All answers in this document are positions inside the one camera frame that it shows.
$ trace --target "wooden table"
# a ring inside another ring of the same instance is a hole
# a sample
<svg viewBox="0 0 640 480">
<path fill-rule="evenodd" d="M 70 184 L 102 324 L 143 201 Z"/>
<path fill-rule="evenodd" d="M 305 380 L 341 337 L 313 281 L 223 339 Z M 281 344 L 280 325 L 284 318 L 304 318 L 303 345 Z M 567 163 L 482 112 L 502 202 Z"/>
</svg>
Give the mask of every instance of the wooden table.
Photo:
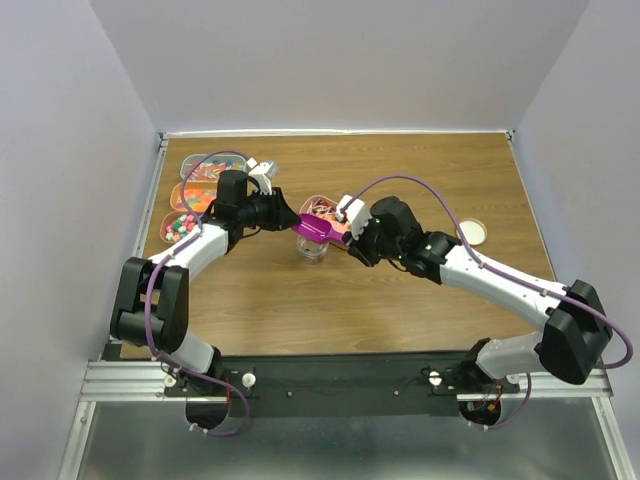
<svg viewBox="0 0 640 480">
<path fill-rule="evenodd" d="M 339 200 L 371 180 L 408 173 L 430 182 L 458 218 L 488 230 L 482 253 L 551 279 L 551 269 L 503 134 L 338 135 L 172 139 L 155 199 L 144 254 L 167 248 L 160 223 L 191 154 L 234 148 L 275 160 L 297 210 L 311 195 Z M 397 195 L 425 230 L 453 233 L 429 192 L 402 180 L 364 195 L 369 206 Z M 307 354 L 467 349 L 484 337 L 531 331 L 524 321 L 472 294 L 438 286 L 381 263 L 365 268 L 331 247 L 320 265 L 299 257 L 292 231 L 262 232 L 241 241 L 192 283 L 190 328 L 223 354 Z M 125 346 L 122 356 L 148 355 Z"/>
</svg>

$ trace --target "white wall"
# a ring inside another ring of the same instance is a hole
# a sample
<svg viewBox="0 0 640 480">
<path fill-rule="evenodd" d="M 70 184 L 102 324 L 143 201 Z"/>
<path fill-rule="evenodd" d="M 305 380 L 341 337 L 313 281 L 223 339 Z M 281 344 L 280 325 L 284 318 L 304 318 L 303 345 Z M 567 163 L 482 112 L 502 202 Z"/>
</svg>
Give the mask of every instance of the white wall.
<svg viewBox="0 0 640 480">
<path fill-rule="evenodd" d="M 640 3 L 592 0 L 515 136 L 516 158 L 559 278 L 597 286 L 640 348 Z M 620 342 L 606 359 L 618 359 Z M 640 472 L 638 375 L 610 372 Z"/>
<path fill-rule="evenodd" d="M 91 0 L 155 125 L 515 127 L 586 0 Z"/>
<path fill-rule="evenodd" d="M 157 135 L 85 0 L 0 16 L 0 478 L 55 478 Z"/>
</svg>

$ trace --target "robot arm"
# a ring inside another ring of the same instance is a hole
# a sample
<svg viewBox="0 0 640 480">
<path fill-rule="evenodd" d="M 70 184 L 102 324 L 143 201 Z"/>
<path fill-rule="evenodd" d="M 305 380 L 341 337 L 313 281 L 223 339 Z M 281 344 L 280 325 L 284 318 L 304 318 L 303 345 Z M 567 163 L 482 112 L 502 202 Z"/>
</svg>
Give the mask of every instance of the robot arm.
<svg viewBox="0 0 640 480">
<path fill-rule="evenodd" d="M 134 257 L 125 262 L 111 317 L 113 337 L 147 345 L 143 296 L 152 270 L 169 256 L 155 283 L 158 297 L 151 317 L 154 343 L 177 364 L 219 378 L 220 351 L 188 329 L 189 284 L 211 262 L 230 252 L 243 238 L 245 228 L 279 231 L 300 222 L 282 191 L 271 186 L 277 172 L 275 163 L 247 163 L 251 168 L 248 174 L 237 170 L 220 174 L 216 199 L 201 217 L 202 230 L 194 228 L 180 242 L 148 260 Z M 251 194 L 249 183 L 256 187 Z M 180 249 L 193 237 L 198 238 Z"/>
<path fill-rule="evenodd" d="M 345 197 L 338 211 L 348 203 Z M 505 340 L 480 340 L 456 374 L 460 382 L 482 385 L 512 373 L 548 371 L 559 379 L 582 384 L 611 339 L 612 332 L 594 316 L 556 297 L 571 297 L 599 312 L 595 289 L 582 281 L 571 287 L 524 274 L 473 251 L 442 232 L 424 232 L 408 205 L 397 197 L 376 202 L 370 212 L 360 200 L 345 212 L 352 224 L 344 240 L 349 254 L 366 266 L 386 259 L 400 263 L 408 273 L 488 298 L 516 313 L 535 332 Z M 485 268 L 497 267 L 511 279 Z M 518 284 L 532 283 L 543 293 Z"/>
</svg>

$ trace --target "round lid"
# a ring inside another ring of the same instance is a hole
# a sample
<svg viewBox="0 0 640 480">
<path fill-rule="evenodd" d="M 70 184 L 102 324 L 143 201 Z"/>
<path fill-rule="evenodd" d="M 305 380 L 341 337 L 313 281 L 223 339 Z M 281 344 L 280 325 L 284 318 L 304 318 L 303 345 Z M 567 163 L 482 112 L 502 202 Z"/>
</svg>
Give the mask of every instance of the round lid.
<svg viewBox="0 0 640 480">
<path fill-rule="evenodd" d="M 469 245 L 480 245 L 487 239 L 487 227 L 480 220 L 475 218 L 465 218 L 460 222 L 462 233 L 467 237 Z"/>
</svg>

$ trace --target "metal floor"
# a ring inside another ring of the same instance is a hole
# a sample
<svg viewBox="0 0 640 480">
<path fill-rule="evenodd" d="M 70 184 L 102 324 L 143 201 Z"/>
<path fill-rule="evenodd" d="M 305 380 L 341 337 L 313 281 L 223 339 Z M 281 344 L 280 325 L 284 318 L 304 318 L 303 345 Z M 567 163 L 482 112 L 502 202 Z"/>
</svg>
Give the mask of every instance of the metal floor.
<svg viewBox="0 0 640 480">
<path fill-rule="evenodd" d="M 516 423 L 490 432 L 427 416 L 255 419 L 216 439 L 189 432 L 183 409 L 99 404 L 79 478 L 618 478 L 588 398 L 532 400 Z"/>
</svg>

